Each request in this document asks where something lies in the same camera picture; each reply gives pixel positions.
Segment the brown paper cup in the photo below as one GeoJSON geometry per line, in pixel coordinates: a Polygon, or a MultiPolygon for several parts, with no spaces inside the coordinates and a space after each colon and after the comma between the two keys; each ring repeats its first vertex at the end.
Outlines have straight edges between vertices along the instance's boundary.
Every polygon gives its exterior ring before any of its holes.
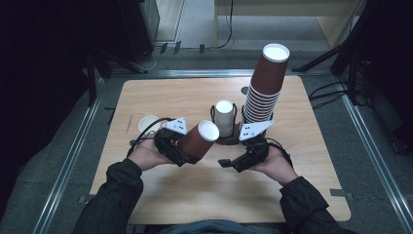
{"type": "Polygon", "coordinates": [[[203,120],[177,143],[177,147],[188,157],[202,159],[218,137],[219,130],[216,125],[203,120]]]}
{"type": "Polygon", "coordinates": [[[252,95],[252,96],[255,96],[255,97],[261,98],[261,99],[266,99],[266,100],[274,99],[274,98],[278,97],[279,94],[280,94],[280,92],[278,92],[278,93],[275,93],[275,94],[273,94],[273,95],[263,95],[263,94],[258,93],[258,92],[252,87],[252,85],[249,85],[249,89],[248,89],[248,90],[250,90],[250,92],[248,93],[249,95],[252,95]]]}
{"type": "Polygon", "coordinates": [[[247,111],[250,115],[269,115],[273,112],[273,108],[259,108],[257,106],[245,106],[245,111],[247,111]]]}
{"type": "Polygon", "coordinates": [[[280,44],[264,47],[251,77],[251,86],[262,95],[273,95],[282,88],[289,50],[280,44]]]}
{"type": "Polygon", "coordinates": [[[267,120],[271,117],[273,112],[270,113],[259,113],[259,112],[252,112],[246,109],[244,111],[244,116],[248,118],[248,120],[267,120]]]}
{"type": "Polygon", "coordinates": [[[276,98],[271,102],[265,102],[265,101],[262,101],[260,99],[256,99],[253,96],[249,96],[249,97],[247,97],[245,104],[254,105],[254,106],[256,105],[256,106],[260,106],[262,108],[273,108],[276,105],[277,100],[278,99],[276,98]]]}
{"type": "Polygon", "coordinates": [[[245,113],[244,117],[245,118],[243,119],[243,123],[251,124],[251,123],[263,122],[263,121],[270,120],[271,115],[268,115],[266,117],[256,117],[256,116],[249,116],[248,113],[245,113]]]}

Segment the paper cup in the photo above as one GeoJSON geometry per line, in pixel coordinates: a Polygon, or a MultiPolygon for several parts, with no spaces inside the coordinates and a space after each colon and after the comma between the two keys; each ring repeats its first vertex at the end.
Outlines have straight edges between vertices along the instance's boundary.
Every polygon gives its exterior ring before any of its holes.
{"type": "Polygon", "coordinates": [[[271,114],[272,113],[260,115],[260,114],[248,112],[247,110],[244,111],[244,116],[247,119],[248,123],[255,123],[255,122],[270,120],[271,114]]]}
{"type": "Polygon", "coordinates": [[[201,160],[218,137],[219,130],[216,125],[208,120],[203,120],[178,141],[177,147],[188,157],[201,160]]]}
{"type": "Polygon", "coordinates": [[[275,93],[275,94],[273,94],[273,95],[264,95],[264,94],[261,94],[261,93],[259,93],[258,91],[256,91],[256,90],[254,89],[254,87],[252,87],[252,85],[249,85],[249,90],[250,90],[250,92],[251,92],[252,95],[254,95],[254,96],[258,97],[258,98],[262,98],[262,99],[273,99],[273,98],[277,97],[277,96],[279,95],[279,93],[280,93],[280,92],[278,92],[278,93],[275,93]]]}
{"type": "Polygon", "coordinates": [[[278,93],[282,88],[288,58],[287,47],[280,44],[265,46],[252,74],[251,86],[262,95],[278,93]]]}
{"type": "Polygon", "coordinates": [[[271,115],[271,113],[273,113],[273,109],[255,109],[254,107],[249,107],[246,106],[244,108],[244,111],[247,112],[250,116],[267,116],[267,115],[271,115]]]}
{"type": "Polygon", "coordinates": [[[234,125],[234,104],[222,99],[215,105],[214,123],[219,130],[219,137],[228,137],[234,125]]]}
{"type": "Polygon", "coordinates": [[[276,105],[276,101],[273,103],[263,103],[261,101],[254,100],[253,98],[249,98],[246,100],[245,106],[251,106],[255,107],[257,109],[262,109],[262,110],[268,110],[268,109],[274,109],[274,106],[276,105]]]}
{"type": "MultiPolygon", "coordinates": [[[[137,127],[139,128],[140,132],[143,133],[143,131],[149,126],[151,125],[153,122],[159,120],[159,118],[155,115],[147,115],[145,117],[143,117],[140,121],[139,124],[137,125],[137,127]]],[[[147,133],[151,132],[151,131],[158,131],[159,128],[161,127],[161,123],[157,123],[156,125],[152,126],[147,133]]]]}
{"type": "Polygon", "coordinates": [[[272,98],[262,98],[262,97],[257,97],[257,96],[254,95],[253,93],[250,93],[250,94],[247,96],[246,99],[249,100],[249,101],[254,101],[254,102],[263,104],[263,105],[265,105],[265,104],[271,105],[271,104],[276,103],[276,101],[277,101],[278,98],[279,98],[279,96],[275,96],[275,97],[272,97],[272,98]]]}

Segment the hand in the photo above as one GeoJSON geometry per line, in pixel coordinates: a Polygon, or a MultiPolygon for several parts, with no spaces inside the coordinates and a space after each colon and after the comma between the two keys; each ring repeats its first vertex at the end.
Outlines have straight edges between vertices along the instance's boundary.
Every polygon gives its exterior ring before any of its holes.
{"type": "Polygon", "coordinates": [[[264,162],[251,167],[250,170],[265,174],[269,178],[284,186],[298,177],[294,169],[282,157],[282,152],[270,146],[268,157],[264,162]]]}
{"type": "Polygon", "coordinates": [[[136,163],[142,171],[153,169],[158,165],[172,163],[158,151],[153,139],[144,140],[129,156],[129,159],[136,163]]]}

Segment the cable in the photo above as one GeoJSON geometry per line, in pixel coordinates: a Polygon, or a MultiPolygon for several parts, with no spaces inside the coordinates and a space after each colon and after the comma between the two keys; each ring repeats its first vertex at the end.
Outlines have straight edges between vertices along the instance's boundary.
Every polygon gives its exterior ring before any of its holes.
{"type": "Polygon", "coordinates": [[[147,135],[146,133],[147,133],[154,125],[156,125],[156,124],[158,124],[158,123],[160,123],[160,122],[162,122],[162,121],[165,121],[165,120],[172,121],[172,120],[174,120],[174,119],[171,119],[171,118],[168,118],[168,117],[166,117],[166,118],[161,118],[161,119],[157,119],[157,120],[154,121],[152,124],[150,124],[148,127],[146,127],[146,129],[142,131],[142,133],[137,137],[137,139],[136,139],[136,140],[134,141],[134,143],[131,145],[131,148],[130,148],[130,150],[128,151],[127,157],[129,157],[129,156],[133,153],[133,151],[143,142],[143,140],[146,138],[146,136],[149,135],[149,133],[148,133],[148,135],[147,135]]]}
{"type": "Polygon", "coordinates": [[[234,0],[231,1],[231,12],[230,12],[230,23],[229,23],[230,36],[228,37],[228,40],[227,40],[227,42],[225,42],[224,45],[219,46],[219,47],[214,47],[214,49],[221,49],[221,48],[225,47],[228,44],[228,42],[231,40],[231,38],[232,38],[232,16],[233,16],[233,11],[234,11],[234,0]]]}
{"type": "Polygon", "coordinates": [[[277,144],[281,145],[278,141],[274,140],[273,138],[269,138],[269,137],[265,137],[265,138],[273,141],[274,143],[277,143],[277,144]]]}
{"type": "Polygon", "coordinates": [[[318,89],[315,89],[312,93],[309,94],[309,99],[313,99],[313,94],[315,94],[316,92],[318,92],[322,89],[325,89],[325,88],[330,87],[332,85],[338,85],[338,84],[343,84],[343,83],[347,83],[347,82],[339,81],[339,82],[334,82],[334,83],[331,83],[331,84],[328,84],[328,85],[325,85],[325,86],[321,86],[321,87],[319,87],[318,89]]]}
{"type": "MultiPolygon", "coordinates": [[[[155,139],[155,138],[154,138],[154,137],[142,137],[140,140],[144,141],[144,140],[146,140],[146,139],[155,139]]],[[[134,143],[135,143],[135,140],[134,140],[134,139],[131,140],[131,141],[130,141],[130,146],[133,146],[134,143]]]]}
{"type": "Polygon", "coordinates": [[[145,61],[146,59],[148,59],[149,55],[151,55],[151,53],[146,54],[140,61],[136,61],[134,64],[141,63],[141,62],[145,61]]]}
{"type": "Polygon", "coordinates": [[[313,106],[313,109],[318,109],[318,108],[320,108],[320,107],[323,107],[323,106],[325,106],[325,105],[333,102],[334,100],[342,97],[343,95],[344,95],[344,94],[341,94],[341,95],[339,95],[339,96],[337,96],[337,97],[335,97],[335,98],[333,98],[333,99],[331,99],[331,100],[328,100],[328,101],[326,101],[326,102],[323,102],[323,103],[320,103],[320,104],[318,104],[318,105],[315,105],[315,106],[313,106]]]}
{"type": "Polygon", "coordinates": [[[149,68],[145,68],[145,67],[142,67],[142,66],[139,66],[138,65],[138,63],[139,62],[136,62],[133,66],[135,66],[135,67],[137,67],[137,68],[139,68],[139,69],[142,69],[142,70],[144,70],[144,71],[149,71],[149,70],[152,70],[155,66],[156,66],[156,59],[155,59],[155,57],[154,57],[154,53],[156,52],[156,51],[158,51],[158,50],[160,50],[161,49],[161,47],[155,47],[155,49],[152,51],[152,53],[150,54],[151,55],[151,57],[152,57],[152,60],[154,61],[154,64],[151,66],[151,67],[149,67],[149,68]]]}
{"type": "Polygon", "coordinates": [[[331,93],[327,93],[327,94],[322,94],[322,95],[310,97],[310,100],[314,100],[314,99],[317,99],[317,98],[324,98],[324,97],[328,97],[328,96],[332,96],[332,95],[337,95],[337,94],[344,94],[344,95],[345,95],[346,93],[347,93],[347,90],[346,90],[346,91],[333,91],[333,92],[331,92],[331,93]]]}

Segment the person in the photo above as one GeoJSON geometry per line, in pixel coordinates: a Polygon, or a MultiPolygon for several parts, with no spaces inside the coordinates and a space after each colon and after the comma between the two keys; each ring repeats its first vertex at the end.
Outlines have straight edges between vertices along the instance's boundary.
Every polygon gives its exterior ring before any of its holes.
{"type": "MultiPolygon", "coordinates": [[[[123,162],[111,165],[107,180],[83,209],[73,233],[126,233],[131,213],[143,191],[142,172],[171,161],[159,153],[153,139],[144,140],[123,162]]],[[[251,170],[282,185],[280,204],[292,233],[355,233],[342,229],[326,210],[328,204],[314,186],[270,146],[263,163],[251,170]]],[[[254,232],[230,220],[205,220],[171,225],[159,233],[248,233],[254,232]]]]}

